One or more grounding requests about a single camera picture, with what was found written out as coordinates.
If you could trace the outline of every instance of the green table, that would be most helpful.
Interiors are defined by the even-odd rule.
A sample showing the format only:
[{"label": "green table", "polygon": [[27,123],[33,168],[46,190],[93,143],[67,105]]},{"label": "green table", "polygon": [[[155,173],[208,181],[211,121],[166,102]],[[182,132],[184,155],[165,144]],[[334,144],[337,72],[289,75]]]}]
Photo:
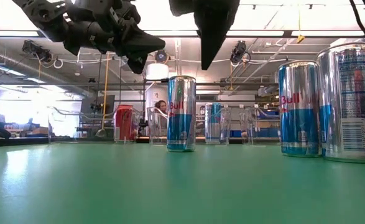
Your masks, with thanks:
[{"label": "green table", "polygon": [[280,146],[0,147],[0,223],[365,224],[365,164]]}]

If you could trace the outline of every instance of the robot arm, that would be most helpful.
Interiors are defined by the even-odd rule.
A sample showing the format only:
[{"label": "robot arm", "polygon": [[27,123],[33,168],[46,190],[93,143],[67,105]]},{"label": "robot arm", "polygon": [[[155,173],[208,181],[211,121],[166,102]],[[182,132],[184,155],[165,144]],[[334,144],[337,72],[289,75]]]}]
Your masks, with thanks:
[{"label": "robot arm", "polygon": [[[147,54],[165,47],[160,38],[138,28],[141,21],[136,7],[121,0],[13,0],[44,35],[63,42],[77,55],[80,47],[98,49],[102,54],[126,56],[134,73],[142,73]],[[68,14],[70,21],[63,17]]]}]

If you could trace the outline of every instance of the can lid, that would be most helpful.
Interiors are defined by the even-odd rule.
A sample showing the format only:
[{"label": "can lid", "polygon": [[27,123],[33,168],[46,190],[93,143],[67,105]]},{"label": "can lid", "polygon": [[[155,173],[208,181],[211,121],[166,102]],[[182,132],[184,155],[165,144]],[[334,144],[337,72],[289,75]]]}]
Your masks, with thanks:
[{"label": "can lid", "polygon": [[336,46],[328,47],[326,49],[321,50],[316,57],[319,57],[321,54],[329,51],[330,49],[336,48],[336,47],[342,47],[342,46],[345,46],[345,45],[357,45],[357,44],[364,44],[365,45],[365,42],[350,42],[350,43],[343,43],[343,44],[338,44]]},{"label": "can lid", "polygon": [[189,75],[177,75],[177,76],[174,76],[174,77],[170,77],[169,80],[173,80],[173,79],[176,79],[176,78],[186,78],[186,79],[193,79],[193,80],[196,80],[196,78],[193,78]]},{"label": "can lid", "polygon": [[290,65],[292,63],[299,63],[299,62],[312,62],[312,63],[317,63],[315,60],[295,60],[295,61],[283,63],[282,65],[279,66],[279,68],[281,68],[283,66],[286,66],[286,65]]}]

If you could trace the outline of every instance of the blue and silver can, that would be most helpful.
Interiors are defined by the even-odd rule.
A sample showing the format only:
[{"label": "blue and silver can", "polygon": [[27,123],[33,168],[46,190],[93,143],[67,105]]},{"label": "blue and silver can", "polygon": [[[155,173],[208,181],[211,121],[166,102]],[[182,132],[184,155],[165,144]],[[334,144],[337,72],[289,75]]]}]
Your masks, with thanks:
[{"label": "blue and silver can", "polygon": [[167,149],[172,152],[195,150],[196,80],[188,76],[169,80],[169,126]]},{"label": "blue and silver can", "polygon": [[324,157],[365,163],[365,43],[325,49],[318,63]]},{"label": "blue and silver can", "polygon": [[221,103],[206,103],[206,144],[219,144],[221,137]]},{"label": "blue and silver can", "polygon": [[286,156],[320,156],[318,65],[313,60],[279,67],[280,141]]}]

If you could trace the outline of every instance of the aluminum can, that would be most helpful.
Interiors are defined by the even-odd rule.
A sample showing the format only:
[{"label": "aluminum can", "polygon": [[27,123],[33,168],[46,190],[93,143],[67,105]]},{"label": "aluminum can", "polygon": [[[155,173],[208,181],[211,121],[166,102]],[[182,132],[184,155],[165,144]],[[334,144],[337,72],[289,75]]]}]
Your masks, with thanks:
[{"label": "aluminum can", "polygon": [[221,137],[221,103],[206,103],[205,138],[207,144],[219,144]]},{"label": "aluminum can", "polygon": [[365,43],[325,49],[318,63],[323,155],[365,163]]},{"label": "aluminum can", "polygon": [[167,149],[185,152],[195,150],[196,80],[176,76],[169,80],[169,125]]},{"label": "aluminum can", "polygon": [[279,67],[280,144],[286,156],[320,156],[318,65],[313,60]]}]

